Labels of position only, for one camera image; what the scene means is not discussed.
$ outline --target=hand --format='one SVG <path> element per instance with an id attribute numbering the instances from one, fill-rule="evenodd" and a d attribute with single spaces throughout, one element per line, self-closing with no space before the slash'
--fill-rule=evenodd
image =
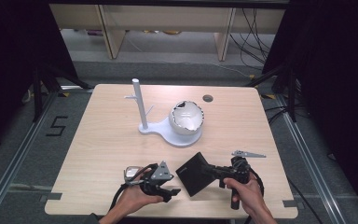
<path id="1" fill-rule="evenodd" d="M 150 203 L 161 203 L 163 198 L 161 196 L 150 196 L 144 194 L 141 188 L 137 185 L 129 186 L 124 189 L 116 205 L 100 219 L 101 224 L 115 224 L 128 214 L 134 213 L 143 206 Z"/>
<path id="2" fill-rule="evenodd" d="M 276 223 L 264 202 L 260 187 L 255 176 L 250 173 L 249 182 L 242 184 L 235 179 L 225 178 L 224 183 L 229 189 L 236 189 L 239 195 L 234 195 L 232 201 L 241 200 L 242 208 L 249 214 L 255 223 Z"/>

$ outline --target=white stand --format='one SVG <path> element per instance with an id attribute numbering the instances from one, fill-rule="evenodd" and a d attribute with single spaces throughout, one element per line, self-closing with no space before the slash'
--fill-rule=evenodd
<path id="1" fill-rule="evenodd" d="M 142 123 L 139 125 L 139 132 L 141 134 L 159 134 L 164 140 L 174 147 L 190 147 L 195 144 L 202 135 L 202 130 L 194 134 L 178 134 L 171 127 L 169 118 L 165 118 L 163 121 L 158 123 L 149 123 L 146 120 L 146 113 L 144 107 L 144 99 L 142 98 L 141 87 L 139 80 L 134 78 L 132 80 L 135 95 L 125 96 L 127 99 L 135 99 L 138 104 L 139 113 L 141 115 Z"/>

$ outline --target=white base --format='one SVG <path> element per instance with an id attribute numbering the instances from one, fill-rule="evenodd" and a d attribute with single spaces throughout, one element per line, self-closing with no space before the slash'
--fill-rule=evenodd
<path id="1" fill-rule="evenodd" d="M 147 129 L 144 129 L 144 126 L 141 123 L 139 125 L 139 132 L 141 134 L 159 134 L 167 143 L 173 147 L 190 147 L 195 144 L 202 135 L 202 129 L 199 129 L 198 132 L 193 134 L 176 133 L 172 129 L 168 117 L 159 123 L 147 122 L 147 126 Z"/>

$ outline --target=left hand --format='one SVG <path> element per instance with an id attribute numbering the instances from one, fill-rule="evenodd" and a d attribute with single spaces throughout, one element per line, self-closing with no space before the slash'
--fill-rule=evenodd
<path id="1" fill-rule="evenodd" d="M 141 175 L 138 175 L 135 180 L 139 180 Z M 129 186 L 123 190 L 116 205 L 100 219 L 102 224 L 115 224 L 128 214 L 134 213 L 143 206 L 150 203 L 161 203 L 163 198 L 161 196 L 151 196 L 144 194 L 138 185 Z"/>

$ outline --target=right hand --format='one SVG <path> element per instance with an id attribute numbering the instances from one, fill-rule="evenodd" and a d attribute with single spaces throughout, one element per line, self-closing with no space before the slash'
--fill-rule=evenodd
<path id="1" fill-rule="evenodd" d="M 234 203 L 241 201 L 243 210 L 252 217 L 255 223 L 276 223 L 252 173 L 249 174 L 249 182 L 246 184 L 232 178 L 225 178 L 223 181 L 228 189 L 237 190 L 238 194 L 232 197 L 232 201 Z"/>

